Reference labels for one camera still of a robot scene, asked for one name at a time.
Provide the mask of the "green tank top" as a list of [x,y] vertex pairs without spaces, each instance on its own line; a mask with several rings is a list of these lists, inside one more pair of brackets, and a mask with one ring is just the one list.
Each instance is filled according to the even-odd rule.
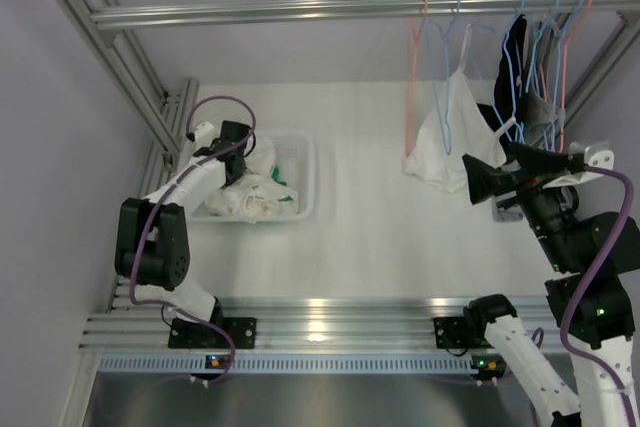
[[292,202],[298,197],[298,192],[295,189],[292,189],[288,182],[282,177],[280,167],[275,165],[272,173],[271,179],[276,184],[275,193],[280,202]]

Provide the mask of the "white tank top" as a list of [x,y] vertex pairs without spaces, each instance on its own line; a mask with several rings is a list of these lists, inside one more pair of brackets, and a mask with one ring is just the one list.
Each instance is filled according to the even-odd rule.
[[210,194],[204,200],[206,210],[215,217],[236,218],[249,223],[297,214],[299,194],[292,202],[280,202],[275,193],[276,184],[271,173],[278,163],[272,140],[258,138],[257,146],[245,161],[244,175],[231,186]]

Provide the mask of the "light blue hanger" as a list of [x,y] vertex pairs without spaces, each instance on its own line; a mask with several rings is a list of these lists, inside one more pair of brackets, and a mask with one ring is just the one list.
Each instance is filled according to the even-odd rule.
[[[435,150],[446,160],[459,158],[464,154],[484,159],[486,162],[503,161],[504,153],[500,137],[511,127],[508,120],[497,131],[493,131],[483,116],[478,104],[493,103],[493,87],[484,77],[472,48],[472,34],[476,28],[487,29],[485,25],[470,23],[463,29],[462,46],[456,61],[450,54],[450,40],[461,16],[463,0],[454,0],[452,20],[447,27],[435,23],[444,51],[444,80],[433,87],[431,112],[424,122],[429,139],[436,144]],[[474,98],[466,66],[471,64],[481,82],[486,100],[477,102]]]

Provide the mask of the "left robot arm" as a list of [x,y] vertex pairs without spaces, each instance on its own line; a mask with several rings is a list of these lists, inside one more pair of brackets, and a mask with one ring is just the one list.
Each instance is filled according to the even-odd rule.
[[185,166],[155,192],[120,208],[114,266],[130,281],[129,300],[173,309],[174,327],[182,331],[186,324],[207,347],[234,341],[220,301],[190,273],[187,220],[206,197],[244,174],[246,144],[254,139],[254,128],[244,123],[200,124],[187,134],[194,151]]

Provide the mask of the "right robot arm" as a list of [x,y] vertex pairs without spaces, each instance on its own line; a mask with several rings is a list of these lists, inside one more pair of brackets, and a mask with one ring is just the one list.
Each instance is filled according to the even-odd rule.
[[[470,201],[495,198],[500,205],[518,206],[559,273],[546,281],[546,299],[576,386],[566,385],[503,294],[474,299],[464,308],[467,336],[498,352],[533,405],[539,425],[636,426],[635,323],[619,279],[639,267],[639,228],[630,215],[634,185],[615,170],[607,144],[574,143],[560,153],[513,143],[510,151],[517,164],[513,170],[463,155]],[[622,183],[619,211],[577,219],[575,207],[563,205],[562,190],[601,177]]]

